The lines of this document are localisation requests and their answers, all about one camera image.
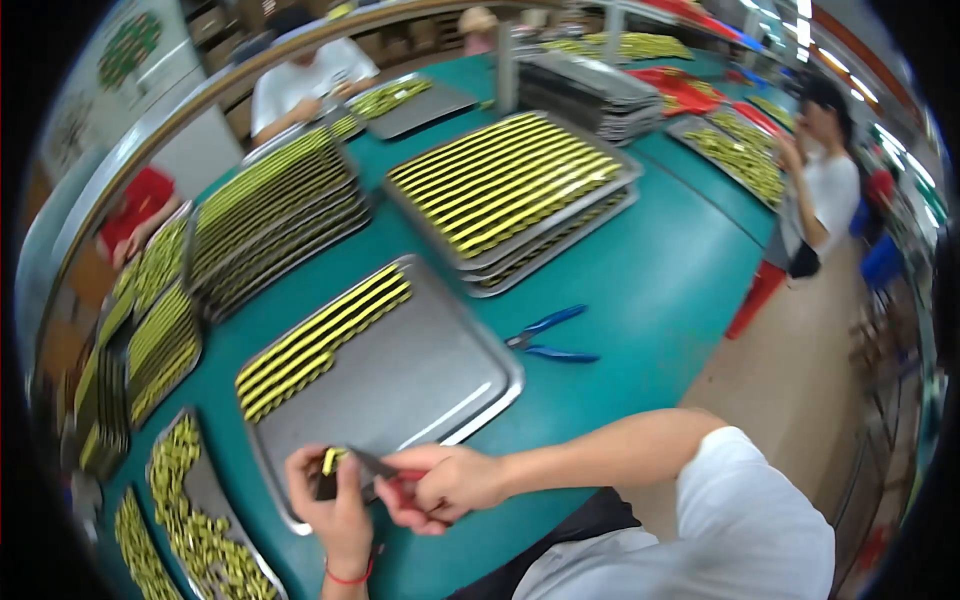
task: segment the red string bracelet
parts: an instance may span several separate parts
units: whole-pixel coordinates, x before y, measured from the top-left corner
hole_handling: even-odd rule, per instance
[[[324,571],[326,571],[326,576],[329,577],[334,583],[340,584],[341,586],[357,586],[370,579],[370,573],[373,571],[373,557],[370,557],[370,563],[367,564],[367,573],[360,579],[340,579],[330,572],[330,565],[327,562],[326,557],[324,557]]]

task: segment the white t-shirt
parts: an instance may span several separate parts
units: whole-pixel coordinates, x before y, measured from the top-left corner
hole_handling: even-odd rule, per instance
[[[736,427],[707,435],[677,479],[678,541],[642,527],[559,543],[514,600],[826,600],[833,529]]]
[[[823,260],[850,228],[853,214],[860,204],[860,175],[856,164],[848,157],[829,158],[814,152],[808,154],[804,179],[817,220],[828,233],[827,239],[813,248]],[[796,192],[787,194],[780,207],[780,235],[787,253],[793,257],[804,240],[804,224],[800,219]]]
[[[337,84],[374,77],[380,71],[349,37],[321,46],[310,66],[284,62],[253,87],[252,135],[289,112],[304,98],[322,98]]]

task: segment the blue pliers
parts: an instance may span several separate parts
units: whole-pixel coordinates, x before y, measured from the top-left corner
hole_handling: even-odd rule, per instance
[[[567,319],[572,319],[585,310],[587,310],[586,304],[570,306],[569,308],[555,312],[548,317],[544,317],[532,325],[528,325],[523,329],[523,331],[520,331],[519,334],[512,338],[507,338],[504,340],[504,342],[507,344],[507,348],[521,349],[527,354],[537,354],[545,358],[552,358],[553,360],[560,360],[566,363],[592,363],[598,361],[600,360],[599,354],[589,354],[587,352],[566,352],[564,350],[557,350],[549,346],[530,344],[530,338],[534,337],[538,333],[546,331],[557,323],[562,323]]]

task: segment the red-handled pliers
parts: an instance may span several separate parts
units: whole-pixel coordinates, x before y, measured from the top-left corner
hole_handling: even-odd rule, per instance
[[[394,489],[394,491],[400,497],[400,508],[417,508],[417,505],[414,504],[413,498],[410,497],[410,494],[406,490],[404,490],[403,482],[421,480],[423,476],[426,475],[425,470],[411,470],[408,468],[391,467],[390,465],[385,464],[383,461],[370,454],[370,452],[358,450],[353,446],[347,446],[347,450],[349,450],[353,456],[357,457],[357,460],[360,461],[360,464],[367,468],[369,472],[383,477],[384,482]]]

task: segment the worker in red shirt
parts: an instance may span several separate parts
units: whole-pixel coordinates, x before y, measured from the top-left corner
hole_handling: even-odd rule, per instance
[[[97,253],[120,271],[130,258],[143,250],[182,202],[170,176],[154,167],[144,167],[123,191],[123,199],[97,232]]]

